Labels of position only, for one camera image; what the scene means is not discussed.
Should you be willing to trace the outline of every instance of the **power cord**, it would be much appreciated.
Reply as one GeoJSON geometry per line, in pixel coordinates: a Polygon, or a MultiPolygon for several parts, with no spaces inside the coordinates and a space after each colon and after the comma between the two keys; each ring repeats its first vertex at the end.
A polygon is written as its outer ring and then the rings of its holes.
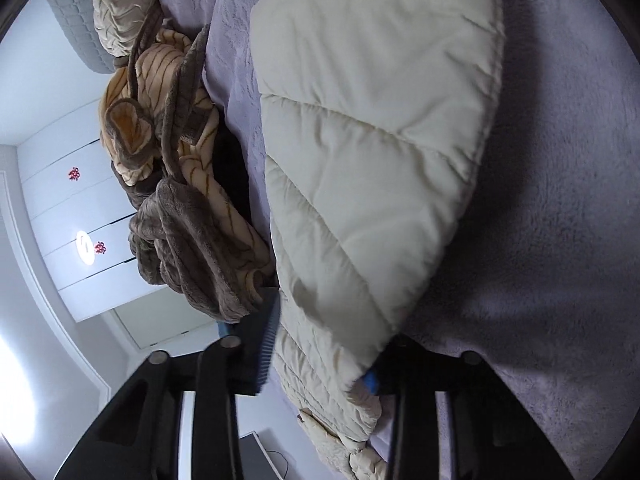
{"type": "Polygon", "coordinates": [[[287,477],[287,473],[289,472],[289,460],[287,460],[287,459],[284,457],[284,455],[283,455],[281,452],[279,452],[279,451],[267,451],[267,453],[277,453],[277,454],[279,454],[279,455],[282,457],[282,459],[287,463],[287,468],[285,469],[285,471],[284,471],[284,476],[282,477],[282,478],[283,478],[283,480],[284,480],[284,479],[287,477]]]}

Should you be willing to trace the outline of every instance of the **bright light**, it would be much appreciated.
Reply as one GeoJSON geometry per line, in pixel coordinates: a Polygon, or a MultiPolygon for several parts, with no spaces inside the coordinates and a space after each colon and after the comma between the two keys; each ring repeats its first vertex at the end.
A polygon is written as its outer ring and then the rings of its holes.
{"type": "Polygon", "coordinates": [[[91,237],[84,231],[78,231],[76,235],[76,249],[80,255],[80,259],[87,265],[93,265],[95,261],[94,243],[91,237]]]}
{"type": "Polygon", "coordinates": [[[0,433],[12,445],[28,443],[36,425],[36,409],[27,377],[0,339],[0,433]]]}

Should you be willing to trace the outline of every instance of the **gray quilted headboard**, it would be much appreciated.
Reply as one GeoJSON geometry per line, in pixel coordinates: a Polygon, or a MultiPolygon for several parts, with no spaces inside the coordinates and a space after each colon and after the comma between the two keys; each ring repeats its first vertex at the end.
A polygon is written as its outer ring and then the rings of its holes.
{"type": "Polygon", "coordinates": [[[94,72],[114,72],[113,56],[100,44],[94,29],[92,0],[47,0],[66,38],[85,65],[94,72]]]}

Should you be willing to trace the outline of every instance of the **purple blanket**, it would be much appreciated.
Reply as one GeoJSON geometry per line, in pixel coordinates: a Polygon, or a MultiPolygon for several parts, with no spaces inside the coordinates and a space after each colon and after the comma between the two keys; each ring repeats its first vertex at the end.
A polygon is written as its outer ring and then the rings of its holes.
{"type": "MultiPolygon", "coordinates": [[[[161,0],[211,22],[205,81],[242,144],[269,237],[257,0],[161,0]]],[[[640,66],[598,0],[504,0],[508,41],[478,189],[406,331],[495,367],[578,480],[640,407],[640,66]]]]}

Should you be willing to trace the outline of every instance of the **television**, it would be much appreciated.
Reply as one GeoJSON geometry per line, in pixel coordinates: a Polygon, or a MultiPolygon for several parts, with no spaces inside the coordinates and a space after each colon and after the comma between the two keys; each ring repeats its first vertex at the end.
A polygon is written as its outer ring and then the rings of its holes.
{"type": "Polygon", "coordinates": [[[240,438],[239,448],[244,480],[283,480],[255,431],[240,438]]]}

